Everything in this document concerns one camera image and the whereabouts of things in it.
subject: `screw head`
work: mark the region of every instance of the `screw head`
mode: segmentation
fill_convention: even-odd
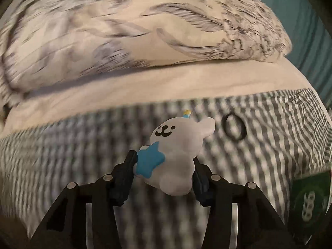
[[[253,182],[249,182],[249,183],[248,183],[248,187],[249,187],[250,189],[255,189],[255,188],[257,187],[257,185],[256,185],[255,183],[253,183]]]
[[[76,186],[76,183],[73,183],[73,182],[67,184],[68,189],[73,189],[75,186]]]
[[[221,179],[221,177],[219,176],[219,175],[217,175],[217,174],[213,174],[212,176],[211,176],[211,179],[213,179],[214,181],[219,181],[220,179]]]
[[[113,179],[113,176],[111,174],[106,174],[103,179],[104,181],[109,182]]]

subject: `smiling mouth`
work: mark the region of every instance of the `smiling mouth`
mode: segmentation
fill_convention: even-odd
[[[172,133],[172,131],[169,131],[168,133],[165,133],[164,130],[161,131],[160,133],[158,131],[156,131],[156,136],[157,137],[160,137],[160,136],[168,137],[171,133]]]

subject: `gingham sheet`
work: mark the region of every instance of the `gingham sheet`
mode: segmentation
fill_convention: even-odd
[[[154,128],[192,110],[192,119],[215,119],[216,129],[198,156],[213,173],[229,182],[254,181],[284,222],[288,218],[292,178],[331,162],[332,129],[310,89],[279,90],[230,98],[177,100],[123,106],[77,115],[31,128],[0,140],[0,207],[19,216],[32,236],[68,182],[87,184],[110,173],[130,149],[149,144]],[[245,123],[247,136],[236,143],[221,127],[233,111]],[[238,134],[239,124],[229,120]],[[135,178],[129,199],[115,208],[122,247],[200,248],[209,209],[193,193],[171,197]],[[230,248],[235,248],[236,207]],[[92,248],[91,213],[87,216]]]

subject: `pillow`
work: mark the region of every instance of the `pillow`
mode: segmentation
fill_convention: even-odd
[[[0,93],[212,59],[275,62],[291,42],[260,0],[22,0],[0,34]]]

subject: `black ring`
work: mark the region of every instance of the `black ring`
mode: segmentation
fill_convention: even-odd
[[[236,122],[239,122],[241,124],[241,134],[240,134],[239,138],[235,138],[232,135],[232,133],[230,132],[229,127],[226,126],[227,119],[231,115],[234,116]],[[246,128],[246,125],[245,125],[244,121],[238,115],[236,115],[234,112],[230,112],[226,116],[222,117],[221,126],[224,129],[224,132],[225,132],[226,136],[229,137],[234,142],[239,142],[239,141],[243,140],[247,136],[247,128]]]

